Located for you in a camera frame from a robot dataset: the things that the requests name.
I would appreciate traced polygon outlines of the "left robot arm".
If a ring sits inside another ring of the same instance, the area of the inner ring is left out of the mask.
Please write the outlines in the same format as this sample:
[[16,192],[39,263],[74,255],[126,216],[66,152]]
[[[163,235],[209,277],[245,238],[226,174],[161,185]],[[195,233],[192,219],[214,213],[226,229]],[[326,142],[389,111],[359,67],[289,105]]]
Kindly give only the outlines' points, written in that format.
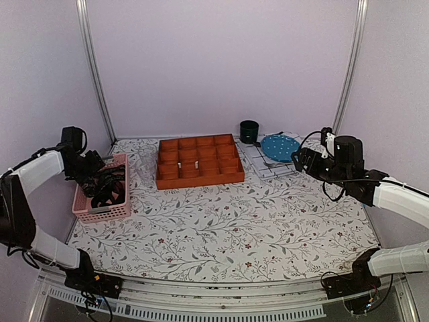
[[64,174],[67,180],[86,184],[102,167],[96,151],[82,154],[71,144],[42,148],[1,175],[1,244],[8,257],[20,253],[32,267],[39,260],[73,277],[85,291],[95,290],[99,275],[84,250],[72,248],[38,226],[27,198],[51,178]]

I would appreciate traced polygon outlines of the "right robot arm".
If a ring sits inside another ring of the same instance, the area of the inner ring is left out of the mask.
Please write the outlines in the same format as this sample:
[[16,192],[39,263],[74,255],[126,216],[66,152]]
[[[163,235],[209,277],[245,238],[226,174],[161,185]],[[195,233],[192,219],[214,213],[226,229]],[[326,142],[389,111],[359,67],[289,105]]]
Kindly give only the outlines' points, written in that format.
[[[385,209],[428,227],[428,193],[400,182],[379,170],[365,169],[363,143],[353,136],[320,133],[321,152],[300,146],[291,158],[298,172],[335,184],[344,195],[368,206]],[[376,248],[353,262],[347,276],[351,292],[361,292],[374,277],[428,271],[428,242],[398,248]]]

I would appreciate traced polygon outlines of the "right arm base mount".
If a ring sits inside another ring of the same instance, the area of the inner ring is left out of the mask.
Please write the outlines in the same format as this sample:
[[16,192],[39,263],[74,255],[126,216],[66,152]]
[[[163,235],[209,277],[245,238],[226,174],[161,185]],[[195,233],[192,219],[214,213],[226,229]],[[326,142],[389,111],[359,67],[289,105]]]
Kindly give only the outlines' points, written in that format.
[[320,277],[320,284],[328,299],[347,297],[361,292],[375,290],[381,286],[380,278],[359,274],[337,274],[326,272]]

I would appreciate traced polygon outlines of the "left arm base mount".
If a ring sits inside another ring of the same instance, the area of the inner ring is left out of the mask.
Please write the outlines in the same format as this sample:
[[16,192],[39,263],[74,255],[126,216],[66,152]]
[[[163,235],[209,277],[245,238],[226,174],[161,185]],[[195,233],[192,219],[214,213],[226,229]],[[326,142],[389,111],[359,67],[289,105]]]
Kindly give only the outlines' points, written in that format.
[[77,274],[66,273],[65,286],[74,290],[97,294],[110,299],[118,299],[124,280],[117,276],[106,274]]

